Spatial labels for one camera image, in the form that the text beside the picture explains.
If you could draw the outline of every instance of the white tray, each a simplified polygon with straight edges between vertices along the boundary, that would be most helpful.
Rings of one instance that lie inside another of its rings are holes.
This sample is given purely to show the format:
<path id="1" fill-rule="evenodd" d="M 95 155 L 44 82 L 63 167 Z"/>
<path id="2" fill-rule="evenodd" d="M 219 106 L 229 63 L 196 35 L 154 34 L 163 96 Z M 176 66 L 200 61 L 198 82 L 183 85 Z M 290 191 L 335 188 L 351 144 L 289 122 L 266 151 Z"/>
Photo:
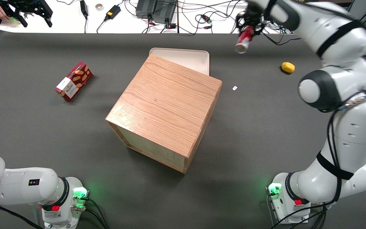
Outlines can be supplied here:
<path id="1" fill-rule="evenodd" d="M 200 73 L 210 75 L 210 54 L 207 51 L 176 48 L 152 48 L 149 51 L 149 55 L 151 54 Z"/>

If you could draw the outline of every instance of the yellow sponge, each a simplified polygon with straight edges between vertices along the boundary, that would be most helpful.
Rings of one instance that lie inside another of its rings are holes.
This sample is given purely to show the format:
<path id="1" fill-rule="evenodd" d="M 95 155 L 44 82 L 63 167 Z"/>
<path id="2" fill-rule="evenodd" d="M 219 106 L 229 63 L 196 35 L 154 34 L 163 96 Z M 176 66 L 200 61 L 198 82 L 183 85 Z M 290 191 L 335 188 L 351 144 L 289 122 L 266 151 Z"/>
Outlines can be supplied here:
<path id="1" fill-rule="evenodd" d="M 292 63 L 289 62 L 283 62 L 282 64 L 282 70 L 287 73 L 292 73 L 295 71 L 295 66 Z"/>

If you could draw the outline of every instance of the label sticker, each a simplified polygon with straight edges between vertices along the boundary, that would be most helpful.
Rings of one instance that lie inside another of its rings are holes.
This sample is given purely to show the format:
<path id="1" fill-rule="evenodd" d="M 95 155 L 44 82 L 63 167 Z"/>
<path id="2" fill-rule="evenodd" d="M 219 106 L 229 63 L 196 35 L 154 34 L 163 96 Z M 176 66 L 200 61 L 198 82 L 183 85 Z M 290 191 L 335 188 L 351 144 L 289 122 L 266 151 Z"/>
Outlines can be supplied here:
<path id="1" fill-rule="evenodd" d="M 55 218 L 60 218 L 61 217 L 61 212 L 44 212 L 45 214 L 45 218 L 48 219 L 55 219 Z"/>
<path id="2" fill-rule="evenodd" d="M 39 185 L 40 179 L 29 180 L 28 186 Z"/>
<path id="3" fill-rule="evenodd" d="M 67 77 L 64 77 L 64 79 L 57 85 L 57 88 L 60 90 L 64 90 L 64 87 L 67 86 L 67 84 L 69 84 L 71 80 Z"/>
<path id="4" fill-rule="evenodd" d="M 78 91 L 78 88 L 76 87 L 76 85 L 73 83 L 73 81 L 70 81 L 66 87 L 64 87 L 64 93 L 66 93 L 66 95 L 71 99 L 74 94 L 76 94 L 76 92 Z"/>

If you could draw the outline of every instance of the red button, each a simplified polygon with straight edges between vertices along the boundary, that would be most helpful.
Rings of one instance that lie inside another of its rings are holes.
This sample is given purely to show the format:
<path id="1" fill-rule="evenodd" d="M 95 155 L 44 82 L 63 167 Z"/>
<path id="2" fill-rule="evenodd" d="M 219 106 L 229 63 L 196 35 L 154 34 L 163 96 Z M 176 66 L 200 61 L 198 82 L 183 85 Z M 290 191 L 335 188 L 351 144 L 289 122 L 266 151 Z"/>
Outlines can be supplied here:
<path id="1" fill-rule="evenodd" d="M 57 205 L 52 207 L 52 211 L 54 211 L 54 212 L 57 212 L 59 209 L 60 209 L 60 206 L 57 206 Z"/>

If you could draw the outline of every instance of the red snack box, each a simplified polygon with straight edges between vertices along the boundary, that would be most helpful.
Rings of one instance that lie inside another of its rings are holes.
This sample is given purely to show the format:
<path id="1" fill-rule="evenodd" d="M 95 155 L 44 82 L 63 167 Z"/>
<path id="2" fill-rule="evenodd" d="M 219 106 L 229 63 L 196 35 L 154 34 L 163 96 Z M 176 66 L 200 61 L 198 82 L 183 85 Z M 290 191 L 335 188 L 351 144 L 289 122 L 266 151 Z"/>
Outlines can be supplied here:
<path id="1" fill-rule="evenodd" d="M 56 86 L 55 91 L 70 102 L 80 89 L 92 77 L 90 69 L 83 62 L 79 62 L 71 72 Z"/>

